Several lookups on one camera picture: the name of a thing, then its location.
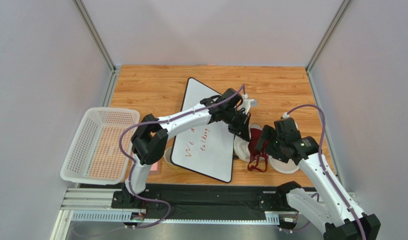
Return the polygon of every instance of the basket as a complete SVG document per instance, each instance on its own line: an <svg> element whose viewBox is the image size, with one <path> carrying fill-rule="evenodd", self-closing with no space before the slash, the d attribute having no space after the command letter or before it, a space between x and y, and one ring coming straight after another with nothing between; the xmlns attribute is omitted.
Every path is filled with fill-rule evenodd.
<svg viewBox="0 0 408 240"><path fill-rule="evenodd" d="M87 110L66 155L60 177L81 184L119 183L129 161L119 150L119 137L139 119L138 111L126 108L94 107ZM126 152L131 150L130 139L134 131L129 131L122 141Z"/></svg>

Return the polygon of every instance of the wooden tabletop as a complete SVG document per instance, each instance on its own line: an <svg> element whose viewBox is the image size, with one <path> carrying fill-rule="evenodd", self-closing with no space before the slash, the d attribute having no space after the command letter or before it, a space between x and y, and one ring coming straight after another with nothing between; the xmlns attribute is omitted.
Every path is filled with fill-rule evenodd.
<svg viewBox="0 0 408 240"><path fill-rule="evenodd" d="M258 100L258 106L250 110L250 123L260 126L273 126L275 120L295 106L314 104L304 67L124 65L110 106L138 110L141 118L150 113L156 117L172 115L181 110L190 77L220 93L228 88L237 90L245 84L248 96ZM321 123L314 108L301 108L293 112L291 117L298 123L302 136L312 136L319 142ZM172 144L173 140L170 140L167 147ZM323 152L332 168L326 143ZM175 169L164 159L159 163L160 173L150 175L148 183L278 186L296 181L303 187L313 186L301 170L294 174L282 174L268 166L267 172L248 171L247 163L240 159L234 160L230 183L182 168Z"/></svg>

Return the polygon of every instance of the purple cable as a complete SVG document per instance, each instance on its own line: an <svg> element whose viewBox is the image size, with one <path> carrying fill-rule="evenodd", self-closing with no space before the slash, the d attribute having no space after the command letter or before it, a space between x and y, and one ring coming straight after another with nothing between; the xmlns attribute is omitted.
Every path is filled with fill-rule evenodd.
<svg viewBox="0 0 408 240"><path fill-rule="evenodd" d="M245 84L242 84L242 86L241 86L232 96L226 98L225 100L223 100L223 101L221 101L221 102L218 102L218 103L216 103L216 104L210 105L210 106L206 106L206 107L199 108L199 109L197 109L197 110L195 110L195 111L192 111L192 110L191 110L191 111L189 111L189 112L185 112L185 113L183 113L183 114L181 114L181 115L179 115L179 116L176 116L176 117L171 118L171 121L174 121L174 120L176 120L176 119L182 118L182 117L187 116L187 115L190 115L190 114L194 114L195 112L199 112L199 111L202 111L202 110L205 110L205 109L210 109L210 108L216 107L216 106L218 106L218 105L224 104L224 103L230 101L234 96L238 95L242 90L245 91ZM144 200L144 201L148 201L148 202L151 201L151 202L155 202L155 203L162 203L162 204L165 204L165 205L168 206L167 213L166 213L161 219L159 219L159 220L157 220L157 221L155 221L155 222L153 222L153 223L151 223L151 224L148 224L148 225L137 226L137 227L135 227L136 229L149 228L149 227L155 226L155 225L157 225L158 223L160 223L160 222L162 222L163 220L165 220L165 219L168 217L168 215L170 214L170 212L171 212L171 205L170 205L168 202L164 201L164 200L150 199L150 198L145 198L145 197L143 198L143 197L137 195L137 194L133 191L133 187L132 187L132 185L131 185L131 176L132 176L132 173L133 173L133 170L134 170L134 167L135 167L137 161L136 161L136 159L134 159L132 156L130 156L128 153L126 153L126 152L124 151L124 149L122 148L122 139L124 138L125 134L126 134L128 131L130 131L131 129L133 129L133 128L136 128L136 127L139 127L139 126L143 126L143 125L149 125L149 124L165 124L165 123L168 123L168 122L169 122L169 120L151 121L151 122L150 122L150 121L140 122L140 123L138 123L138 124L135 124L135 125L133 125L133 126L128 127L128 128L121 134L121 136L120 136L120 138L119 138L119 142L118 142L119 149L121 150L121 152L122 152L126 157L128 157L129 159L131 159L131 160L133 161L133 165L132 165L132 167L131 167L131 169L130 169L130 173L128 174L128 179L127 179L127 180L128 180L128 187L130 188L131 193L132 193L136 198L138 198L138 199L141 199L141 200Z"/></svg>
<svg viewBox="0 0 408 240"><path fill-rule="evenodd" d="M341 199L343 200L343 202L346 204L347 208L350 210L350 212L352 213L353 217L356 219L356 223L358 224L359 227L359 231L361 232L361 236L362 236L362 240L366 240L366 235L365 235L365 231L363 229L362 223L358 217L358 215L356 214L355 210L352 208L352 206L350 205L349 201L347 200L347 198L344 196L344 194L341 192L340 188L335 184L334 179L332 178L332 176L326 171L326 167L324 164L324 161L322 160L322 143L324 142L324 136L325 136L325 114L324 111L322 111L322 109L314 104L304 104L304 105L300 105L297 106L293 109L291 109L289 112L287 112L287 114L289 115L290 113L292 113L293 111L300 109L300 108L304 108L304 107L313 107L316 108L322 116L322 135L321 135L321 140L319 141L319 151L318 151L318 156L319 156L319 163L321 164L322 170L326 173L326 176L329 179L329 182L331 182L332 186L335 188L335 190L337 191L337 193L340 195Z"/></svg>
<svg viewBox="0 0 408 240"><path fill-rule="evenodd" d="M312 195L312 198L314 198L315 196L318 196L318 198L317 198L316 201L319 202L319 193L315 192L315 193ZM297 230L293 230L293 233L299 233L299 232L304 231L306 228L308 228L308 227L310 226L310 223L311 223L311 222L308 221L308 222L306 223L306 225L304 225L302 228L299 228L299 229L297 229Z"/></svg>

